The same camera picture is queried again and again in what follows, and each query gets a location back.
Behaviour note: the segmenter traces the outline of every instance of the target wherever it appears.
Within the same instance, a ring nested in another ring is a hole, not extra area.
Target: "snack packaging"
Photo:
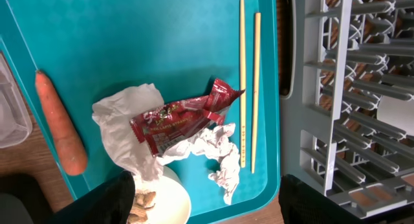
[[[130,125],[139,142],[147,141],[155,157],[214,123],[222,125],[230,105],[243,93],[216,79],[209,95],[146,111],[133,117]]]

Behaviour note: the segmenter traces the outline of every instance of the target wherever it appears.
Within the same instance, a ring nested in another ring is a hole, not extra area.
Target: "crumpled tissue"
[[[230,205],[239,184],[239,150],[228,140],[235,124],[203,129],[182,140],[163,156],[153,157],[146,142],[139,143],[129,121],[132,117],[164,105],[160,92],[153,84],[128,87],[117,94],[93,104],[93,120],[99,125],[103,146],[113,162],[134,174],[135,188],[157,191],[164,165],[187,158],[190,153],[205,155],[220,163],[220,170],[208,178],[226,191],[224,202]]]

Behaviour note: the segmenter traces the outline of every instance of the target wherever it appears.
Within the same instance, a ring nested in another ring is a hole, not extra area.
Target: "carrot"
[[[63,169],[68,175],[82,174],[87,166],[85,148],[52,82],[36,71],[35,85]]]

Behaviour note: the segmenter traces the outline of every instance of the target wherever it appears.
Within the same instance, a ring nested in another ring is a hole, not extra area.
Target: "chopstick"
[[[254,91],[253,91],[253,126],[252,126],[252,174],[256,167],[257,145],[257,113],[259,109],[259,83],[260,83],[260,25],[261,14],[255,14],[254,21]]]
[[[240,90],[246,89],[245,0],[240,0]],[[240,166],[246,166],[246,93],[240,96]]]

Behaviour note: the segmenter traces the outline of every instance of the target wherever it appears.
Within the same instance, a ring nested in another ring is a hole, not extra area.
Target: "brown wood floor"
[[[279,74],[282,76],[290,71],[289,37],[282,37],[289,30],[289,14],[287,2],[278,0]],[[57,212],[70,204],[72,197],[31,113],[30,117],[33,132],[29,138],[17,146],[0,149],[0,176],[24,173],[35,177],[53,211]],[[262,210],[223,223],[283,223],[278,198]]]

